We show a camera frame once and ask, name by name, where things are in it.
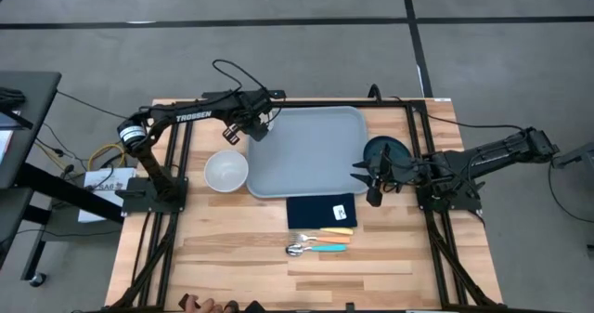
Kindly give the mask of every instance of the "black table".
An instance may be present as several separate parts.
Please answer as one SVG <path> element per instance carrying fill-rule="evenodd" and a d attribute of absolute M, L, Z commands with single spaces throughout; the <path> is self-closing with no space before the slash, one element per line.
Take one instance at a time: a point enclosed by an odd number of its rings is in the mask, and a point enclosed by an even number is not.
<path fill-rule="evenodd" d="M 120 206 L 25 162 L 58 92 L 60 78 L 59 72 L 0 72 L 0 86 L 20 90 L 27 98 L 15 111 L 20 111 L 20 116 L 32 123 L 31 129 L 13 131 L 4 159 L 0 163 L 0 267 L 21 220 L 46 225 L 50 219 L 50 210 L 29 205 L 33 191 L 67 202 L 117 224 L 123 223 Z M 36 244 L 32 254 L 33 261 L 30 258 L 23 276 L 25 279 L 32 277 L 44 245 L 44 241 Z"/>

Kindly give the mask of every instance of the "finger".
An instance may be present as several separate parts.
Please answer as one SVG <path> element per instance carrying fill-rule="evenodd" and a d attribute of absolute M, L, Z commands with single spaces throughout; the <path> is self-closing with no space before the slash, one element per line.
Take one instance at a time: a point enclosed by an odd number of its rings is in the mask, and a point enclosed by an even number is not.
<path fill-rule="evenodd" d="M 197 295 L 189 295 L 186 299 L 186 313 L 194 313 L 196 312 L 196 307 L 194 306 L 194 303 L 198 300 L 198 296 Z"/>
<path fill-rule="evenodd" d="M 212 298 L 206 299 L 204 303 L 202 303 L 202 307 L 198 310 L 198 313 L 210 313 L 214 307 L 214 300 Z"/>

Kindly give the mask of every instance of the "white bowl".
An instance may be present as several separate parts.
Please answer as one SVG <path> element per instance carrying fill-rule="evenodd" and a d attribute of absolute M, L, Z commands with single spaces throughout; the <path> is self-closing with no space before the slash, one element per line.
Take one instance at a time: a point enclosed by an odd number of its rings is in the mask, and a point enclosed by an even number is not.
<path fill-rule="evenodd" d="M 235 150 L 221 150 L 204 166 L 204 180 L 219 192 L 233 192 L 248 178 L 248 161 Z"/>

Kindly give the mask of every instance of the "blue handle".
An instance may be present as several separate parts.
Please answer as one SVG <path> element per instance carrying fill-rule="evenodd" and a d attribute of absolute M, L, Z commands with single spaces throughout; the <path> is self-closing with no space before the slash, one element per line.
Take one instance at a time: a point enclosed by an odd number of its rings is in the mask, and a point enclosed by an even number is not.
<path fill-rule="evenodd" d="M 314 252 L 344 252 L 345 250 L 346 244 L 328 244 L 312 247 L 312 251 Z"/>

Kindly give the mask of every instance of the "yellow handle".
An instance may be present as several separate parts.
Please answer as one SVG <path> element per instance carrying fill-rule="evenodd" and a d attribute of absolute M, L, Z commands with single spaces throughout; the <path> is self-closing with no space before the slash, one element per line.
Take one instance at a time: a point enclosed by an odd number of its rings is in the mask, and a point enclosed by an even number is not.
<path fill-rule="evenodd" d="M 319 230 L 326 231 L 329 233 L 353 235 L 352 228 L 320 228 Z"/>
<path fill-rule="evenodd" d="M 328 243 L 351 243 L 351 237 L 318 237 L 316 241 Z"/>

